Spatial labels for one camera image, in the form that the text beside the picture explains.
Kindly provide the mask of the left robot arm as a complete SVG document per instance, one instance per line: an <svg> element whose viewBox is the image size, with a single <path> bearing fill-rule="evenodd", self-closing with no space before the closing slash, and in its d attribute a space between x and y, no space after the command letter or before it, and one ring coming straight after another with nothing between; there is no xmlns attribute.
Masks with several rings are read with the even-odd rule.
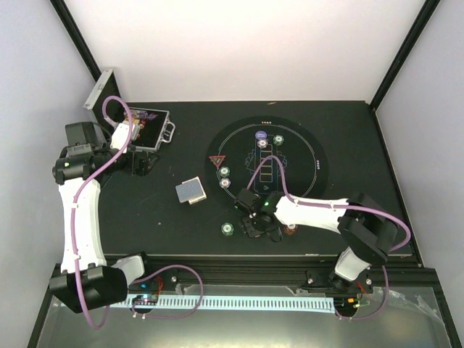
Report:
<svg viewBox="0 0 464 348"><path fill-rule="evenodd" d="M145 176L158 155L132 144L140 130L137 124L118 124L108 142L99 140L95 126L66 125L68 145L52 168L64 210L65 247L60 274L50 279L49 290L75 313L121 302L129 285L148 289L156 278L143 252L107 264L99 232L99 195L105 177L124 170Z"/></svg>

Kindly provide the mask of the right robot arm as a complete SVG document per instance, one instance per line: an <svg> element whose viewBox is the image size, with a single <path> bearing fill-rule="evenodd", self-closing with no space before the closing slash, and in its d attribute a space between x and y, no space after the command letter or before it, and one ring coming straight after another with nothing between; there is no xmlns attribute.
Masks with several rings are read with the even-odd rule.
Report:
<svg viewBox="0 0 464 348"><path fill-rule="evenodd" d="M347 248L333 270L311 276L312 287L339 293L348 292L369 267L386 264L399 229L399 223L364 194L330 201L280 191L262 197L243 188L236 196L235 208L244 213L242 225L251 238L262 234L280 237L283 229L300 226L339 234Z"/></svg>

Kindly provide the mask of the red triangular all-in button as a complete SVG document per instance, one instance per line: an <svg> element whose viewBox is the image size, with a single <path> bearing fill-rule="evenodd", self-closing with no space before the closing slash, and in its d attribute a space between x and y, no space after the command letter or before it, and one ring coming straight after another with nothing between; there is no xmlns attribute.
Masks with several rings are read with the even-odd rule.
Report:
<svg viewBox="0 0 464 348"><path fill-rule="evenodd" d="M221 168L221 165L224 162L225 158L226 156L223 154L209 156L210 162L216 167L217 170Z"/></svg>

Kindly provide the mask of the blue chip stack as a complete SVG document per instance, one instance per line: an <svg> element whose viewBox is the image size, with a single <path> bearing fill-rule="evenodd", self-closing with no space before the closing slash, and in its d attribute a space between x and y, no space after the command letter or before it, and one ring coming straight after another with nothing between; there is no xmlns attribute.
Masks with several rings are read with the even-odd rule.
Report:
<svg viewBox="0 0 464 348"><path fill-rule="evenodd" d="M221 178L219 185L222 189L228 189L231 185L231 180L229 178Z"/></svg>
<svg viewBox="0 0 464 348"><path fill-rule="evenodd" d="M257 142L257 146L259 149L261 150L265 150L267 147L268 147L269 143L268 143L268 140L267 139L260 139L258 142Z"/></svg>

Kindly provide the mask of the purple small blind button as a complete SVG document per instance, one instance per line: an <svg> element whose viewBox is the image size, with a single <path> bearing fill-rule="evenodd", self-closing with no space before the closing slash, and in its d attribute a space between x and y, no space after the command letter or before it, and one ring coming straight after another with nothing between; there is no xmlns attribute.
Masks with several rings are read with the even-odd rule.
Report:
<svg viewBox="0 0 464 348"><path fill-rule="evenodd" d="M255 138L257 140L264 140L268 137L267 133L265 131L259 130L255 133Z"/></svg>

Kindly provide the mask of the green poker chip stack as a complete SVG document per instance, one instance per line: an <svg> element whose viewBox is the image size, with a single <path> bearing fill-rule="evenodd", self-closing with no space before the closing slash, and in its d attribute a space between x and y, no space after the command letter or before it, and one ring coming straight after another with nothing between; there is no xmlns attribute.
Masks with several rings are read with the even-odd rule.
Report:
<svg viewBox="0 0 464 348"><path fill-rule="evenodd" d="M232 236L234 233L234 227L231 223L224 223L221 225L221 232L224 236Z"/></svg>

